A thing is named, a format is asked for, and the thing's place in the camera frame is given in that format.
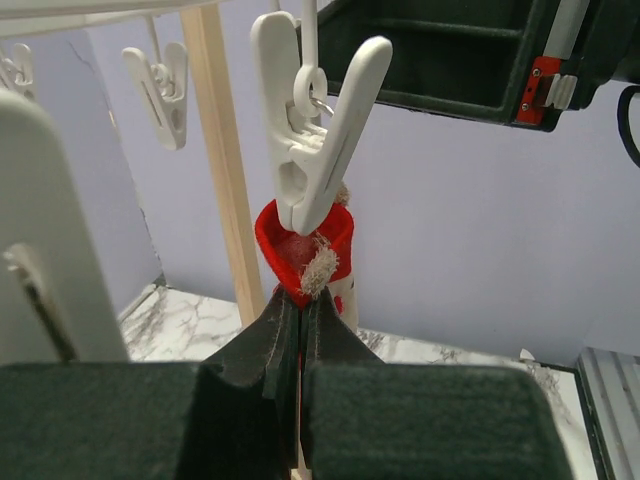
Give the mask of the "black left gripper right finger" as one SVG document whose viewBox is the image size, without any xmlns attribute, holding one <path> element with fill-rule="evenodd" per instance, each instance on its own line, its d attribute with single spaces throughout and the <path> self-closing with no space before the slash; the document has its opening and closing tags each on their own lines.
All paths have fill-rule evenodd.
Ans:
<svg viewBox="0 0 640 480">
<path fill-rule="evenodd" d="M 301 442 L 316 479 L 568 479 L 550 405 L 519 369 L 381 361 L 323 292 L 302 317 Z"/>
</svg>

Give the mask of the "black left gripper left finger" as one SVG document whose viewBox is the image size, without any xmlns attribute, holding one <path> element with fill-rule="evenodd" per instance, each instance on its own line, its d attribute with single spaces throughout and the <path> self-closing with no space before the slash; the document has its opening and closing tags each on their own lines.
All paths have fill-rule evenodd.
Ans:
<svg viewBox="0 0 640 480">
<path fill-rule="evenodd" d="M 297 460 L 298 310 L 277 290 L 202 362 L 80 363 L 1 371 L 5 479 L 286 479 Z"/>
</svg>

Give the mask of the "red beige reindeer sock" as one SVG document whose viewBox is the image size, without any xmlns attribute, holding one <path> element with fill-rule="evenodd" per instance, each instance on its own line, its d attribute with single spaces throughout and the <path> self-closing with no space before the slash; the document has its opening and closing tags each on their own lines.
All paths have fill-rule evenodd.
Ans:
<svg viewBox="0 0 640 480">
<path fill-rule="evenodd" d="M 351 194 L 341 185 L 329 214 L 307 236 L 280 224 L 275 201 L 268 203 L 254 225 L 257 244 L 268 266 L 299 309 L 328 289 L 341 320 L 352 331 L 359 323 L 352 271 L 354 218 Z"/>
</svg>

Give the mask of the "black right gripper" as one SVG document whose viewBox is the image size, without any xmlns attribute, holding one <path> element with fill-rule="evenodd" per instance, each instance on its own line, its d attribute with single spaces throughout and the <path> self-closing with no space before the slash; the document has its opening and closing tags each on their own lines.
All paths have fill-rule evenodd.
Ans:
<svg viewBox="0 0 640 480">
<path fill-rule="evenodd" d="M 491 123 L 515 112 L 513 126 L 545 132 L 609 81 L 639 83 L 637 1 L 560 1 L 535 34 L 539 23 L 537 1 L 333 1 L 319 64 L 336 95 L 356 50 L 382 36 L 393 55 L 378 102 Z"/>
</svg>

